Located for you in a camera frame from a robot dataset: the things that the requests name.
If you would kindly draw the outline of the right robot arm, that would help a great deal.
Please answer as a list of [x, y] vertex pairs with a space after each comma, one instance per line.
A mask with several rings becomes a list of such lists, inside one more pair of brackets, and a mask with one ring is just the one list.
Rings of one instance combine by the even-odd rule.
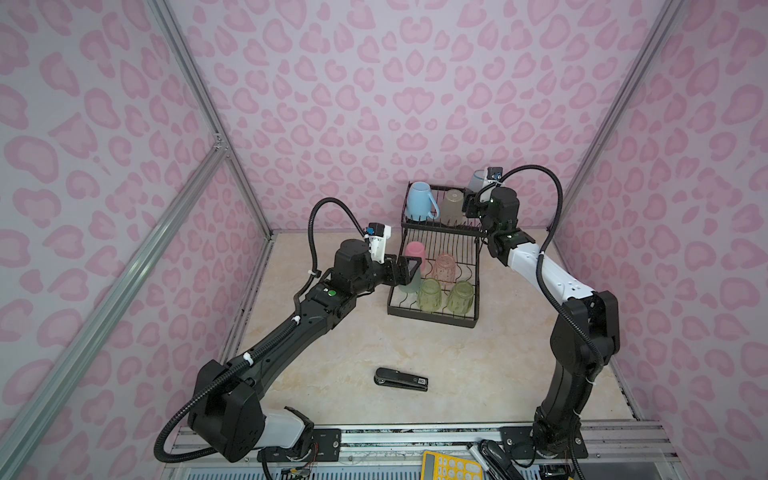
[[531, 437], [535, 451], [546, 457], [567, 452], [597, 377], [620, 349], [618, 300], [571, 276], [546, 255], [544, 244], [519, 228], [514, 190], [469, 190], [462, 211], [480, 221], [490, 256], [529, 281], [557, 313], [550, 335], [555, 370]]

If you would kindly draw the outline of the opaque pink plastic cup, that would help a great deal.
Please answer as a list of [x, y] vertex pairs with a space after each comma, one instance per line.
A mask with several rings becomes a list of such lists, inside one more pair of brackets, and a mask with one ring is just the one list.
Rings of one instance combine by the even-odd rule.
[[408, 257], [417, 257], [420, 259], [420, 267], [427, 266], [426, 261], [426, 247], [420, 241], [410, 241], [404, 247], [404, 254]]

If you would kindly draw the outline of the clear pink plastic cup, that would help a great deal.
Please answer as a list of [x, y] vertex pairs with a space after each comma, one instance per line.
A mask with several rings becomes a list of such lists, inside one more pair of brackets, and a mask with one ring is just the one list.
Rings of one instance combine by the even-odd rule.
[[438, 282], [448, 284], [455, 283], [458, 276], [458, 266], [456, 259], [448, 254], [439, 254], [434, 262], [432, 277]]

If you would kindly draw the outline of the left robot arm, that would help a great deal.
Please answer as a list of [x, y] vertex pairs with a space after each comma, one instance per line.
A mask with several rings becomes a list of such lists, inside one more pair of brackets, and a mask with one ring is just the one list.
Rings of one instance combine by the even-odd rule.
[[368, 241], [343, 241], [333, 267], [308, 289], [288, 319], [244, 353], [226, 363], [212, 360], [201, 369], [182, 415], [207, 445], [167, 460], [187, 462], [219, 454], [237, 462], [254, 449], [278, 451], [296, 460], [307, 456], [313, 422], [292, 407], [263, 409], [267, 390], [307, 347], [338, 326], [361, 296], [380, 285], [410, 284], [421, 263], [419, 257], [394, 254], [375, 259]]

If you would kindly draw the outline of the green cup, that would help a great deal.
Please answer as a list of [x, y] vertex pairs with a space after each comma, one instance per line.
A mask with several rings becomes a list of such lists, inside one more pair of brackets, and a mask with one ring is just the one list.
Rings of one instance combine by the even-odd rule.
[[474, 304], [475, 289], [468, 281], [457, 282], [451, 289], [446, 309], [454, 315], [466, 315]]
[[422, 312], [434, 313], [442, 308], [443, 291], [438, 280], [426, 278], [421, 281], [417, 296], [418, 308]]
[[464, 222], [463, 202], [464, 194], [461, 190], [447, 190], [440, 203], [440, 222], [449, 227], [462, 224]]

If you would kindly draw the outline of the teal textured cup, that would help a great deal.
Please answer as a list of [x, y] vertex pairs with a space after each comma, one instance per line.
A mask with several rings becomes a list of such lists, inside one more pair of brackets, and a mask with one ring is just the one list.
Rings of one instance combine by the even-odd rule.
[[492, 181], [488, 178], [487, 168], [485, 168], [476, 170], [473, 173], [467, 188], [473, 193], [478, 193], [485, 186], [490, 185], [491, 183]]
[[407, 285], [400, 285], [398, 289], [406, 295], [417, 293], [420, 290], [422, 280], [420, 277], [414, 278]]

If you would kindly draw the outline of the white mug blue handle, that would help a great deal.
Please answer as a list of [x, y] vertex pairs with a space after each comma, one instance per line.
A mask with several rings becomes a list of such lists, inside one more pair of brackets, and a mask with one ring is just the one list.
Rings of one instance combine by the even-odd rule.
[[431, 221], [440, 216], [440, 208], [431, 186], [423, 181], [413, 182], [406, 196], [406, 218], [412, 221]]

